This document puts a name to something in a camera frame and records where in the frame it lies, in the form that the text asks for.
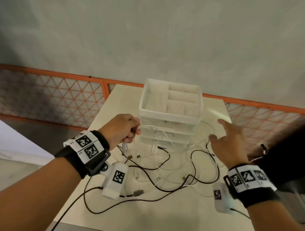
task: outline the tabletop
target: tabletop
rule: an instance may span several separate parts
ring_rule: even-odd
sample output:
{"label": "tabletop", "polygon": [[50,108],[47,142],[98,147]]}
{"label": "tabletop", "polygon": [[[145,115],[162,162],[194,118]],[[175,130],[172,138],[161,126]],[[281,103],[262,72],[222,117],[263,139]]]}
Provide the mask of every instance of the tabletop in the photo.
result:
{"label": "tabletop", "polygon": [[[133,116],[138,116],[142,90],[143,88],[140,87],[117,84],[92,122],[89,130],[99,129],[117,114],[130,113]],[[229,122],[231,121],[222,100],[204,97],[203,107],[203,122],[200,123],[199,129],[194,135],[194,143],[207,139],[208,135],[213,132],[218,137],[224,136],[225,131],[222,125],[217,123],[217,119],[221,118]],[[111,154],[117,160],[126,160],[118,148],[114,149]],[[208,155],[198,155],[194,161],[200,166],[200,180],[208,182],[216,178],[217,171],[215,170],[215,164]],[[216,161],[220,167],[220,181],[223,181],[222,178],[226,175],[227,169],[218,159]],[[55,221],[58,221],[69,205],[84,192],[88,180],[89,177],[87,176],[80,182],[54,219]],[[104,176],[102,175],[94,176],[89,182],[87,189],[101,186],[103,180]],[[165,192],[153,188],[139,198],[155,200],[164,195],[166,195]],[[99,190],[92,190],[86,194],[87,204],[94,212],[103,211],[123,200],[126,199],[111,200],[102,197]],[[238,200],[234,201],[234,208],[248,214],[247,210]],[[218,213],[214,206],[212,185],[207,184],[196,184],[193,187],[183,188],[157,202],[130,201],[122,203],[98,215],[91,214],[86,209],[84,201],[81,198],[71,207],[61,222],[104,231],[254,230],[251,221],[238,213],[233,215]]]}

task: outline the plastic drawer organizer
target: plastic drawer organizer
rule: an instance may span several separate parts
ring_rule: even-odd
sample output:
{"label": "plastic drawer organizer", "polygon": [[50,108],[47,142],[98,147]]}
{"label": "plastic drawer organizer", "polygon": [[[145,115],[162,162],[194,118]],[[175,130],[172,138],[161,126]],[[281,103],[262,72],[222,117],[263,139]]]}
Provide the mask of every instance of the plastic drawer organizer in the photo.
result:
{"label": "plastic drawer organizer", "polygon": [[140,105],[141,139],[188,148],[203,113],[201,89],[195,85],[148,79]]}

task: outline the hand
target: hand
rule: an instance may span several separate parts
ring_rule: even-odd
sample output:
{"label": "hand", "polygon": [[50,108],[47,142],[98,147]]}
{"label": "hand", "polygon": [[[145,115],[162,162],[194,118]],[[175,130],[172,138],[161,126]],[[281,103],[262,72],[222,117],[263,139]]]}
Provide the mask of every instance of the hand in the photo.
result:
{"label": "hand", "polygon": [[99,132],[103,134],[113,150],[120,143],[132,143],[135,135],[140,135],[140,119],[130,114],[118,114],[106,123]]}
{"label": "hand", "polygon": [[238,164],[249,163],[242,128],[223,119],[219,119],[218,123],[224,127],[226,136],[218,139],[215,135],[209,135],[214,154],[228,169]]}

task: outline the gray wall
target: gray wall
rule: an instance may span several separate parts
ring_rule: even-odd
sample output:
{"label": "gray wall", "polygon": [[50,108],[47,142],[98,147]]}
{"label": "gray wall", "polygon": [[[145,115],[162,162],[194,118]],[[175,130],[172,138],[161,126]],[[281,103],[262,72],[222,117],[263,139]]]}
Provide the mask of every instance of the gray wall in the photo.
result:
{"label": "gray wall", "polygon": [[304,0],[2,0],[0,63],[305,108]]}

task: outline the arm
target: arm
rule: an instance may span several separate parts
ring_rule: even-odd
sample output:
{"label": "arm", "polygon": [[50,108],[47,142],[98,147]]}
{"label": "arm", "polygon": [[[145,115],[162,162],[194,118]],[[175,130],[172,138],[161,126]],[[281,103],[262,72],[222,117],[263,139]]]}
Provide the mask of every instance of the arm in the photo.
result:
{"label": "arm", "polygon": [[[209,136],[214,154],[228,169],[238,164],[249,164],[242,129],[222,119],[218,122],[224,126],[226,136],[219,139],[215,135]],[[303,230],[278,201],[257,203],[249,206],[247,210],[256,231]]]}
{"label": "arm", "polygon": [[[131,143],[141,133],[139,125],[139,119],[121,114],[99,132],[112,150],[119,143]],[[79,173],[64,157],[55,158],[0,192],[0,230],[45,231],[80,181]]]}

